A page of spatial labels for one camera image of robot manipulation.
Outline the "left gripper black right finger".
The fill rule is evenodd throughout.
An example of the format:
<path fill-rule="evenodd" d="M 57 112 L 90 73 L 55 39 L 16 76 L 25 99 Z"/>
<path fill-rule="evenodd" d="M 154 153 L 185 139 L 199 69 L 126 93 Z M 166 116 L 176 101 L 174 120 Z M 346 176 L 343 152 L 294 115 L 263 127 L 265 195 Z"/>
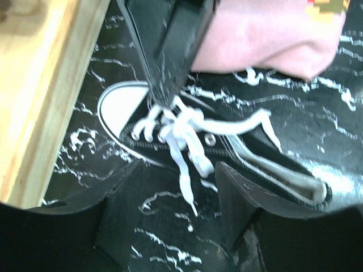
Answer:
<path fill-rule="evenodd" d="M 361 271 L 362 206 L 310 210 L 224 162 L 216 182 L 227 247 L 239 271 Z"/>

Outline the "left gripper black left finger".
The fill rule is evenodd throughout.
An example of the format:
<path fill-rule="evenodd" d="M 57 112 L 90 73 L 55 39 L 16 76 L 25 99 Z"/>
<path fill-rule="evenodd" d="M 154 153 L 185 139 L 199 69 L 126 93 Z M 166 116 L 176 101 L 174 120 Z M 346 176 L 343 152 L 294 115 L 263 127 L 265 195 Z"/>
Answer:
<path fill-rule="evenodd" d="M 1 204 L 2 271 L 127 271 L 143 161 L 49 206 Z"/>

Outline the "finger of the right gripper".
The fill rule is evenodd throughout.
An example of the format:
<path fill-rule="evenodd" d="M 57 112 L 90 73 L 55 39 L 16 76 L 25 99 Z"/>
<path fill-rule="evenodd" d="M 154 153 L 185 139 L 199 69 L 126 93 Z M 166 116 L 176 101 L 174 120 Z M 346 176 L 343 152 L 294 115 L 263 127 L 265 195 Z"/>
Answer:
<path fill-rule="evenodd" d="M 184 86 L 218 1 L 119 0 L 154 102 L 170 108 Z"/>

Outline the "black sneaker with white laces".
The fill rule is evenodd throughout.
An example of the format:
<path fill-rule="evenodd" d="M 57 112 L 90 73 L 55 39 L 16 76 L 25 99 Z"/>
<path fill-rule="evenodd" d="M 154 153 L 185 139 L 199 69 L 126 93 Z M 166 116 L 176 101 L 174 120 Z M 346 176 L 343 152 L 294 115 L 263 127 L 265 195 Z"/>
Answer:
<path fill-rule="evenodd" d="M 195 96 L 181 91 L 164 110 L 152 100 L 146 82 L 109 86 L 98 101 L 104 130 L 138 159 L 179 171 L 179 186 L 194 203 L 191 179 L 210 180 L 218 162 L 236 169 L 272 194 L 323 211 L 332 189 L 282 154 L 271 112 L 260 108 L 241 121 L 226 121 Z"/>

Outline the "pink mario t-shirt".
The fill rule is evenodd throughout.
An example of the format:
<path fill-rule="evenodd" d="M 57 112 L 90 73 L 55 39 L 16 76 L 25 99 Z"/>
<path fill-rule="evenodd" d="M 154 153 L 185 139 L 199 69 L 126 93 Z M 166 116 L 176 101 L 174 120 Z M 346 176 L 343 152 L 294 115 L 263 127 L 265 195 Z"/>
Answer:
<path fill-rule="evenodd" d="M 223 0 L 191 68 L 274 69 L 310 81 L 332 64 L 349 1 Z"/>

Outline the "wooden drying rack frame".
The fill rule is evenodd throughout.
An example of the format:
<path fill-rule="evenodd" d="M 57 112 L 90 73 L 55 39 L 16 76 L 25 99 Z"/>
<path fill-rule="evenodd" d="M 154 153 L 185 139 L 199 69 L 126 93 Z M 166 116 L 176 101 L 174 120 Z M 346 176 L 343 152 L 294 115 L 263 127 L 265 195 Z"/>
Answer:
<path fill-rule="evenodd" d="M 108 1 L 1 2 L 1 201 L 41 204 Z"/>

